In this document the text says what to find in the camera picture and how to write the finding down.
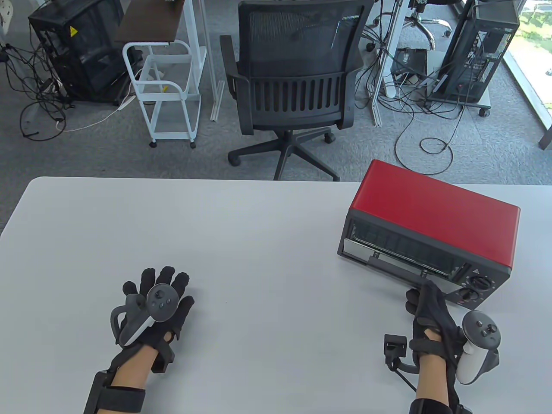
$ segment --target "black glove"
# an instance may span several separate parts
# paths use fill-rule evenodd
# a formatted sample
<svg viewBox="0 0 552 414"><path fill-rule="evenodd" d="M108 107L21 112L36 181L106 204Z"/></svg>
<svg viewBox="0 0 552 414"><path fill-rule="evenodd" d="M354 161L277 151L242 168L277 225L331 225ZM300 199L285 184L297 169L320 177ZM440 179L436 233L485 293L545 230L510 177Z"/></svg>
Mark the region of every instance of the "black glove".
<svg viewBox="0 0 552 414"><path fill-rule="evenodd" d="M406 310L414 315L412 325L412 359L420 366L420 354L439 355L447 362L447 388L449 405L456 412L460 400L454 390L458 359L463 352L466 338L462 329L452 319L443 292L430 280L424 280L420 290L406 293ZM442 342L432 341L425 331L430 329L441 336Z"/></svg>
<svg viewBox="0 0 552 414"><path fill-rule="evenodd" d="M170 266L165 266L159 273L159 277L155 280L155 269L149 268L145 269L142 272L142 279L140 282L140 295L145 298L147 293L153 288L154 285L158 283L170 284L178 293L178 297L181 298L184 295L184 291L190 277L184 273L178 273L174 278L173 283L171 283L172 277L174 275L174 268ZM123 285L123 293L125 295L136 294L136 284L134 282L128 281ZM165 322L156 322L152 326L145 329L140 336L136 339L134 343L142 343L144 345L149 345L152 348L156 349L159 352L155 363L153 364L151 370L154 373L165 372L167 365L174 361L174 353L171 350L171 347L168 345L176 339L180 339L180 332L184 321L188 316L190 308L194 304L194 299L191 296L186 296L182 299L176 309L174 315ZM121 329L126 325L126 317L121 322ZM172 338L167 342L164 337L167 332L172 333Z"/></svg>

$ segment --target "chair caster wheel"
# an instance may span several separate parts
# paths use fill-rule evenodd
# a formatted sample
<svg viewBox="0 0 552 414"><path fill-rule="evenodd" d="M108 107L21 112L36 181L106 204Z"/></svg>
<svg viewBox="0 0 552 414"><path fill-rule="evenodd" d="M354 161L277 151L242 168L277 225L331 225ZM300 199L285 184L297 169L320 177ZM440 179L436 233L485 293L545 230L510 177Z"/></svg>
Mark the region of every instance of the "chair caster wheel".
<svg viewBox="0 0 552 414"><path fill-rule="evenodd" d="M230 165L233 167L237 167L241 164L240 157L231 155L230 153L228 154L228 162L230 162Z"/></svg>
<svg viewBox="0 0 552 414"><path fill-rule="evenodd" d="M336 140L336 136L332 134L331 132L327 132L324 134L324 142L327 144L331 144Z"/></svg>

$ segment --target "computer tower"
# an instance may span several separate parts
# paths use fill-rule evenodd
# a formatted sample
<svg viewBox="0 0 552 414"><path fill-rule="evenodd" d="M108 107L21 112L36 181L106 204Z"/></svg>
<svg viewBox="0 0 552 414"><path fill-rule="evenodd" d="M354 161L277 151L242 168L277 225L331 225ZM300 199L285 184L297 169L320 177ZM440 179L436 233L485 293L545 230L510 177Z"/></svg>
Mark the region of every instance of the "computer tower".
<svg viewBox="0 0 552 414"><path fill-rule="evenodd" d="M519 27L515 2L468 0L441 66L433 94L478 102Z"/></svg>
<svg viewBox="0 0 552 414"><path fill-rule="evenodd" d="M119 0L52 0L29 16L69 100L116 103L126 94L123 45L113 41L122 18Z"/></svg>

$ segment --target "forearm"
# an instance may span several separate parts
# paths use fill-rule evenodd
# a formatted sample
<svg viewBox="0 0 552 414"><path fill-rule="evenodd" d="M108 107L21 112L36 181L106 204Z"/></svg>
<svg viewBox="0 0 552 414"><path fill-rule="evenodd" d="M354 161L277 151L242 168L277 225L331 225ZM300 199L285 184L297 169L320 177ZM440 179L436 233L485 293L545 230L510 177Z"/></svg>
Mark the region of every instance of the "forearm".
<svg viewBox="0 0 552 414"><path fill-rule="evenodd" d="M441 341L440 335L426 330L426 336L433 341ZM417 399L429 399L449 405L447 388L447 362L437 355L420 356L420 376L418 378Z"/></svg>
<svg viewBox="0 0 552 414"><path fill-rule="evenodd" d="M111 386L145 389L147 377L156 357L155 349L143 346L136 355L117 370ZM120 412L98 410L97 414L120 414Z"/></svg>

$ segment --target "wooden desk top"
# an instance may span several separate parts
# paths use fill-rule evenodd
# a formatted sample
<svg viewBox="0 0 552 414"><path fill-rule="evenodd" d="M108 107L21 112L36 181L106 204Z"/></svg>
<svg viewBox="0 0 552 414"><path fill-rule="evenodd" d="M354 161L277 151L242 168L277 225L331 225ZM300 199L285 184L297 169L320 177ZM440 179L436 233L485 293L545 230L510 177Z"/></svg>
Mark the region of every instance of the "wooden desk top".
<svg viewBox="0 0 552 414"><path fill-rule="evenodd" d="M173 42L185 0L132 0L115 36L116 42Z"/></svg>

